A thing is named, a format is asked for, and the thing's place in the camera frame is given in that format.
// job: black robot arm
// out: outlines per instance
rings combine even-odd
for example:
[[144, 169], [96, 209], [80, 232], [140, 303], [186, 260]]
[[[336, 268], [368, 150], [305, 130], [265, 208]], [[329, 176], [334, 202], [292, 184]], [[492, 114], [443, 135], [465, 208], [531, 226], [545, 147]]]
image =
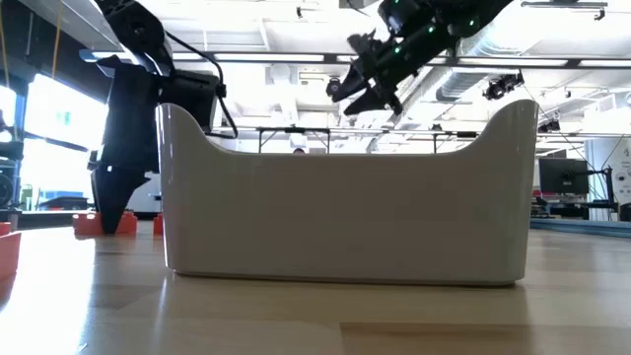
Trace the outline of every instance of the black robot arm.
[[337, 92], [334, 102], [366, 90], [345, 111], [357, 114], [403, 107], [396, 86], [445, 50], [456, 53], [458, 42], [477, 34], [512, 0], [385, 0], [379, 15], [386, 23], [387, 41], [375, 33], [351, 35], [348, 42], [358, 54]]
[[116, 56], [97, 62], [112, 84], [103, 145], [92, 153], [89, 169], [104, 232], [113, 234], [132, 193], [147, 181], [145, 173], [159, 170], [156, 106], [184, 107], [210, 132], [225, 87], [216, 76], [176, 70], [162, 23], [136, 1], [93, 1], [133, 62]]

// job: table surface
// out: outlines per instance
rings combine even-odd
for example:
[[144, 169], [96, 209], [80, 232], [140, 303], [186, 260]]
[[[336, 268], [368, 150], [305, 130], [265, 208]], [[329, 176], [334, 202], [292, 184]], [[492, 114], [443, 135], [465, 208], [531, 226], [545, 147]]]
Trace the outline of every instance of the table surface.
[[631, 353], [631, 240], [531, 232], [526, 279], [461, 288], [181, 277], [141, 231], [25, 232], [0, 354]]

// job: monitor screen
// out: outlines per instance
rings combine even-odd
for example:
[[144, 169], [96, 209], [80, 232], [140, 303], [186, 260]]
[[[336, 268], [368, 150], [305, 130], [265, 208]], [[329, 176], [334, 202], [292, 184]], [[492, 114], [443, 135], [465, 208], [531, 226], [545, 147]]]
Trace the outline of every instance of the monitor screen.
[[588, 162], [574, 159], [539, 159], [539, 184], [543, 193], [588, 194]]

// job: orange object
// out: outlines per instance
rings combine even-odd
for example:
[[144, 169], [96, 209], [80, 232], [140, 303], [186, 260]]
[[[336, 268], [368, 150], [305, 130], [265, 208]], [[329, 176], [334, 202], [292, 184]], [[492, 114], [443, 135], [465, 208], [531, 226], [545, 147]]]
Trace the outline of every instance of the orange object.
[[162, 221], [162, 213], [158, 214], [158, 217], [154, 218], [154, 238], [161, 238], [164, 234]]
[[11, 223], [0, 223], [0, 280], [16, 273], [22, 233], [11, 233]]
[[[100, 236], [103, 232], [101, 213], [81, 213], [72, 216], [75, 236]], [[132, 212], [123, 213], [116, 229], [117, 235], [135, 236], [138, 230], [138, 218]]]
[[0, 223], [0, 237], [11, 233], [11, 222]]

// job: light fixture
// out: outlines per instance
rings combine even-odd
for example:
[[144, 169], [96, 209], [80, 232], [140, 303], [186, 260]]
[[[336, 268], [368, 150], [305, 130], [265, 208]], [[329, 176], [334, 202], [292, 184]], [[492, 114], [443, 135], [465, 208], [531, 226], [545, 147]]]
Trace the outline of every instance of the light fixture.
[[586, 60], [582, 60], [581, 64], [579, 64], [580, 67], [584, 67], [584, 66], [589, 66], [589, 67], [602, 67], [602, 68], [607, 68], [607, 67], [631, 67], [631, 59], [625, 60], [625, 59], [613, 59], [613, 60], [606, 60], [606, 59], [586, 59]]
[[321, 54], [281, 54], [281, 53], [219, 53], [215, 58], [220, 61], [252, 61], [252, 62], [323, 62]]
[[497, 65], [497, 66], [515, 66], [515, 67], [537, 67], [537, 66], [555, 66], [562, 67], [568, 63], [567, 59], [544, 59], [536, 58], [473, 58], [465, 57], [458, 60], [458, 64], [463, 65]]

